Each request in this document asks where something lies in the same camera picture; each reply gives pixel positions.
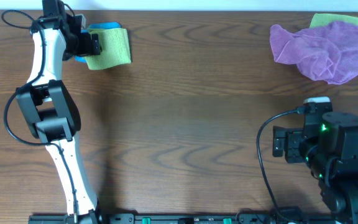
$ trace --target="black cable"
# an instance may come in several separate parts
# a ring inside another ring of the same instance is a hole
[[[264,167],[264,163],[262,162],[262,155],[260,153],[260,146],[259,146],[259,141],[260,141],[260,135],[262,134],[262,131],[263,129],[266,127],[266,125],[268,125],[271,121],[279,118],[279,117],[282,117],[282,116],[285,116],[285,115],[288,115],[288,114],[295,114],[295,113],[299,113],[299,109],[295,109],[295,110],[290,110],[290,111],[286,111],[284,113],[280,113],[276,116],[273,116],[271,118],[269,118],[268,120],[265,121],[264,124],[262,124],[262,126],[260,127],[259,131],[258,131],[258,135],[256,137],[256,150],[257,150],[257,153],[258,153],[258,159],[259,159],[259,164],[260,164],[260,170],[262,171],[262,175],[264,177],[264,181],[265,181],[265,184],[266,184],[266,187],[267,187],[267,190],[268,190],[268,193],[270,194],[270,198],[272,198],[272,202],[273,202],[273,206],[274,206],[274,209],[276,210],[276,213],[277,215],[282,219],[282,220],[285,220],[286,222],[293,222],[293,223],[296,223],[296,222],[302,222],[301,220],[291,220],[287,217],[284,217],[281,212],[280,212],[280,209],[277,205],[277,202],[276,202],[276,199],[273,195],[273,192],[272,192],[272,189],[270,188],[270,185],[269,185],[269,182],[267,181],[267,177],[266,177],[266,173],[265,173],[265,167]]]
[[[24,26],[17,26],[15,24],[11,24],[10,22],[8,22],[7,20],[5,20],[5,15],[7,13],[10,13],[10,12],[16,12],[16,13],[19,13],[19,14],[22,14],[23,16],[26,16],[27,18],[29,18],[32,22],[34,22],[34,19],[29,16],[27,13],[25,12],[22,12],[22,11],[19,11],[19,10],[15,10],[15,9],[10,9],[10,10],[6,10],[2,13],[1,15],[1,19],[2,21],[4,21],[6,24],[10,25],[10,26],[13,26],[13,27],[16,27],[16,28],[19,28],[19,29],[31,29],[31,26],[29,27],[24,27]]]
[[[74,181],[73,181],[73,177],[71,175],[71,172],[70,172],[70,169],[68,168],[68,165],[67,165],[67,162],[66,162],[66,159],[63,155],[63,149],[58,145],[58,144],[55,144],[55,143],[52,143],[52,142],[46,142],[46,143],[41,143],[41,142],[29,142],[29,141],[26,141],[26,140],[23,140],[21,139],[20,137],[18,137],[17,135],[15,135],[11,128],[9,127],[9,124],[7,122],[7,113],[9,111],[9,107],[12,103],[12,101],[14,100],[14,98],[16,97],[16,95],[22,91],[24,88],[27,88],[28,86],[31,86],[35,81],[37,81],[41,76],[43,76],[43,72],[44,72],[44,68],[45,68],[45,58],[46,58],[46,49],[45,49],[45,46],[46,46],[46,43],[45,43],[45,38],[44,38],[44,32],[42,32],[42,28],[40,27],[40,24],[38,22],[36,22],[31,16],[29,16],[27,13],[25,12],[22,12],[22,11],[18,11],[18,10],[6,10],[2,13],[1,15],[1,19],[2,21],[4,21],[7,25],[9,26],[13,26],[13,27],[16,27],[16,28],[20,28],[20,29],[31,29],[31,26],[30,27],[22,27],[22,26],[17,26],[17,25],[14,25],[14,24],[11,24],[10,22],[6,21],[4,16],[9,13],[9,12],[16,12],[16,13],[19,13],[19,14],[22,14],[22,15],[25,15],[26,17],[28,17],[33,24],[35,24],[38,28],[38,31],[40,33],[40,36],[41,36],[41,43],[42,43],[42,61],[41,61],[41,68],[40,68],[40,71],[38,73],[38,75],[31,81],[29,81],[28,83],[26,83],[25,85],[21,86],[19,89],[17,89],[13,94],[12,96],[8,99],[7,103],[6,103],[6,106],[5,106],[5,110],[4,110],[4,125],[5,125],[5,128],[6,130],[8,131],[8,133],[17,141],[23,143],[23,144],[26,144],[26,145],[30,145],[30,146],[55,146],[58,151],[59,151],[59,154],[60,156],[62,157],[62,161],[63,161],[63,164],[65,166],[65,169],[67,171],[67,174],[68,174],[68,178],[70,180],[70,184],[71,184],[71,191],[73,192],[73,213],[76,214],[77,213],[77,200],[76,200],[76,190],[75,190],[75,187],[74,187]]]
[[[310,148],[306,151],[306,153],[305,153],[306,158],[310,158],[310,152],[311,152],[312,150],[314,150],[314,149],[315,149],[315,147],[310,147]],[[306,163],[306,166],[307,166],[308,168],[310,168],[310,166],[311,166],[310,162],[309,162],[309,161],[306,161],[305,163]]]
[[[313,172],[313,171],[310,171],[310,175],[311,175],[314,179],[320,180],[320,179],[318,179],[318,178],[314,175],[314,172]]]
[[[73,17],[75,17],[75,13],[74,13],[74,11],[71,9],[71,7],[68,5],[68,4],[64,4],[69,10],[70,10],[70,12],[73,14]]]
[[[327,185],[327,187],[330,187],[330,184],[329,184],[329,171],[331,170],[331,164],[336,159],[339,159],[339,157],[338,156],[331,156],[330,158],[328,158],[327,163],[326,163],[326,170],[325,170],[325,174],[324,174],[324,183]]]

